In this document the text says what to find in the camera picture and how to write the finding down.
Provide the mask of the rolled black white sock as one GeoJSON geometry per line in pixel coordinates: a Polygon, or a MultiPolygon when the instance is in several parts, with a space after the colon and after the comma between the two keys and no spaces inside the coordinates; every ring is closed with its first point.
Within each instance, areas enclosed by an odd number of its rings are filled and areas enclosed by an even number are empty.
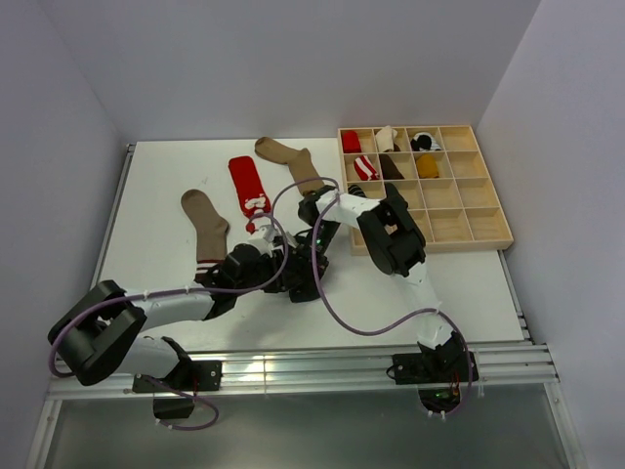
{"type": "Polygon", "coordinates": [[[413,151],[440,151],[441,146],[436,138],[429,132],[418,132],[410,140],[413,151]]]}

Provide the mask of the rolled black striped sock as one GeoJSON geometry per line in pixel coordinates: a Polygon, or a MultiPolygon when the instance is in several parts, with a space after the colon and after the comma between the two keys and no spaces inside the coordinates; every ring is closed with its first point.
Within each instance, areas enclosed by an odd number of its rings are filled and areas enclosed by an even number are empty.
{"type": "Polygon", "coordinates": [[[367,195],[365,191],[362,189],[362,187],[356,184],[352,184],[348,186],[348,194],[362,197],[362,198],[367,198],[367,195]]]}

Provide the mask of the tan sock at back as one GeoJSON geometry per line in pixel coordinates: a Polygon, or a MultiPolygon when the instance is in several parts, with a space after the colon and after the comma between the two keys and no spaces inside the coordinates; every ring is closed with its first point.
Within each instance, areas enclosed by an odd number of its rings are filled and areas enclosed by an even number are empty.
{"type": "Polygon", "coordinates": [[[265,161],[287,166],[294,188],[301,196],[324,191],[324,181],[319,178],[308,149],[292,149],[272,138],[262,137],[256,141],[254,150],[265,161]]]}

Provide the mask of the rolled red white striped sock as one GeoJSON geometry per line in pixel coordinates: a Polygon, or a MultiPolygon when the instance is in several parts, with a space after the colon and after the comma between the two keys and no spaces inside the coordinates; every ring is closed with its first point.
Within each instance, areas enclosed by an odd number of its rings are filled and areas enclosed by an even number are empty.
{"type": "Polygon", "coordinates": [[[354,171],[361,181],[380,179],[377,169],[366,154],[361,154],[354,159],[354,171]]]}

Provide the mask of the rolled cream sock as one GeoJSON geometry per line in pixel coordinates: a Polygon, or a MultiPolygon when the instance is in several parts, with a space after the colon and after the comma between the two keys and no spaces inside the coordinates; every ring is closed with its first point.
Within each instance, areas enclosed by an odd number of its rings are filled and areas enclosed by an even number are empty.
{"type": "Polygon", "coordinates": [[[379,152],[392,152],[396,146],[397,130],[391,126],[385,126],[375,133],[375,141],[379,152]]]}

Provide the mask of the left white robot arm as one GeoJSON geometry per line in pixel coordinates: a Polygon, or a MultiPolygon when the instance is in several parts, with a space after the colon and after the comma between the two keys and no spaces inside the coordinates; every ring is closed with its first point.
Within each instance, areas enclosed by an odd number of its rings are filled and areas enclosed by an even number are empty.
{"type": "Polygon", "coordinates": [[[115,281],[103,280],[51,328],[48,340],[54,356],[84,386],[125,372],[156,379],[168,390],[184,390],[196,379],[197,366],[174,339],[148,336],[147,330],[216,319],[255,289],[286,292],[297,301],[310,271],[310,255],[302,248],[263,253],[242,243],[189,287],[132,295],[115,281]]]}

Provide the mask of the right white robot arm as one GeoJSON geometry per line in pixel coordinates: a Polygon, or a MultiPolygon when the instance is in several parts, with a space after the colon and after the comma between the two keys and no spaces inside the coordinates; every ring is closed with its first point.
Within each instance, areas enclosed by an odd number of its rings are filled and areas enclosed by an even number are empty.
{"type": "Polygon", "coordinates": [[[312,227],[312,277],[333,320],[352,334],[374,337],[415,319],[425,374],[435,382],[458,385],[464,381],[473,385],[477,367],[471,351],[459,327],[439,308],[426,265],[427,241],[397,191],[383,199],[372,199],[324,186],[304,196],[298,216],[312,227]],[[331,223],[359,230],[375,267],[389,277],[398,277],[418,308],[376,330],[361,330],[342,320],[329,303],[317,270],[318,247],[324,243],[320,230],[331,223]]]}

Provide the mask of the navy blue patterned sock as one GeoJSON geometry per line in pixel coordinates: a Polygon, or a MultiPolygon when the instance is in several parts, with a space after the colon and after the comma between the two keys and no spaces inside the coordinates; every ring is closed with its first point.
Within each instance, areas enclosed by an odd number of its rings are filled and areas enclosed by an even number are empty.
{"type": "Polygon", "coordinates": [[[313,280],[303,282],[288,291],[289,299],[294,304],[308,303],[319,298],[319,292],[313,280]]]}

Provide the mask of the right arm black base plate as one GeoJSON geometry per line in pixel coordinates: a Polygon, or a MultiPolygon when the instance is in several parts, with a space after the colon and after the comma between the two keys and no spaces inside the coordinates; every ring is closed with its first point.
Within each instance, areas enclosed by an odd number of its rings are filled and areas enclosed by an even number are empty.
{"type": "Polygon", "coordinates": [[[392,355],[386,375],[396,385],[419,386],[419,403],[426,413],[445,419],[479,380],[476,356],[458,332],[442,345],[418,347],[419,352],[392,355]]]}

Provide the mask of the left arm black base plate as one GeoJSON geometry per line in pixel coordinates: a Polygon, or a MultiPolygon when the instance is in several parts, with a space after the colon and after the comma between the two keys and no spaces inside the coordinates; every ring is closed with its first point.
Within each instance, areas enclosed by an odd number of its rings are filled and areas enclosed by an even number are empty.
{"type": "Polygon", "coordinates": [[[154,378],[139,375],[134,377],[134,394],[152,394],[153,415],[160,422],[174,426],[188,419],[201,405],[214,411],[211,423],[215,423],[219,412],[212,404],[206,404],[202,392],[220,390],[223,363],[221,361],[190,361],[177,365],[166,377],[154,378]]]}

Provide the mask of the aluminium mounting rail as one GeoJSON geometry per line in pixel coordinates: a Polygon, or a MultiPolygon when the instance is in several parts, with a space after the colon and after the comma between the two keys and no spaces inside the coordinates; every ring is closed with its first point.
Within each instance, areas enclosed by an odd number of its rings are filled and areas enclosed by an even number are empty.
{"type": "MultiPolygon", "coordinates": [[[[500,251],[440,254],[432,262],[439,277],[449,266],[469,275],[476,294],[458,317],[463,326],[480,326],[477,311],[487,306],[496,325],[509,316],[524,321],[507,261],[500,251]]],[[[487,341],[471,345],[479,376],[460,413],[435,420],[423,413],[416,421],[427,435],[415,439],[417,451],[432,448],[441,430],[467,467],[584,468],[587,459],[566,406],[554,359],[547,345],[530,335],[520,341],[487,341]]],[[[204,347],[197,358],[223,367],[221,387],[213,401],[233,399],[238,405],[263,400],[263,425],[274,420],[278,401],[298,408],[330,407],[344,398],[352,404],[371,393],[398,394],[383,373],[393,354],[409,353],[410,344],[284,349],[255,353],[204,347]]],[[[73,378],[54,378],[26,464],[30,468],[68,467],[84,454],[79,443],[80,411],[133,396],[131,379],[116,374],[91,388],[73,378]]]]}

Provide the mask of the wooden compartment tray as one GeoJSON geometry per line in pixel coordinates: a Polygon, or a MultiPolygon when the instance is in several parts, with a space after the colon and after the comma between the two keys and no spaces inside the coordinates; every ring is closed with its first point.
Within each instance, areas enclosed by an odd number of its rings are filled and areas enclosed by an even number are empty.
{"type": "Polygon", "coordinates": [[[514,237],[479,148],[469,125],[392,126],[397,130],[392,152],[377,150],[375,133],[385,126],[341,128],[338,147],[347,188],[356,184],[367,197],[382,199],[397,191],[407,202],[408,213],[423,233],[431,252],[505,250],[514,237]],[[355,130],[362,152],[343,153],[341,133],[355,130]],[[441,146],[440,151],[413,151],[410,140],[418,132],[429,132],[441,146]],[[404,176],[385,180],[379,154],[388,154],[404,176]],[[380,179],[361,181],[354,171],[354,159],[366,154],[380,179]],[[439,177],[421,179],[415,161],[431,154],[437,162],[439,177]]]}

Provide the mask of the rolled dark brown sock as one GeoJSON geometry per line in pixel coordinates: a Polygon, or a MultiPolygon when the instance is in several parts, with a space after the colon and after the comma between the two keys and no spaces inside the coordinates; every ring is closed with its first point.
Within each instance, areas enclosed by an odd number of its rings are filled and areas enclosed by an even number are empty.
{"type": "Polygon", "coordinates": [[[379,154],[380,167],[385,180],[403,180],[404,176],[397,168],[393,159],[385,153],[379,154]]]}

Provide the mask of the red sock with white pattern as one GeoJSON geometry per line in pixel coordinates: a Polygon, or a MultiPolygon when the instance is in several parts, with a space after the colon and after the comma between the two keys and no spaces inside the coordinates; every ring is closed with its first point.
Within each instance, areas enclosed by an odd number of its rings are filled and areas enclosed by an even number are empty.
{"type": "Polygon", "coordinates": [[[251,218],[258,213],[270,213],[271,201],[252,157],[243,155],[232,158],[228,168],[243,215],[251,218]]]}

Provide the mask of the rolled mustard yellow sock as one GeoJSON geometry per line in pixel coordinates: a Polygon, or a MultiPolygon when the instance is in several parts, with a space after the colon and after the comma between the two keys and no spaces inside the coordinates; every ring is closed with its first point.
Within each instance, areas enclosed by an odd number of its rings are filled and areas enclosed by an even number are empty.
{"type": "Polygon", "coordinates": [[[439,177],[436,159],[431,154],[420,155],[415,164],[421,179],[437,179],[439,177]]]}

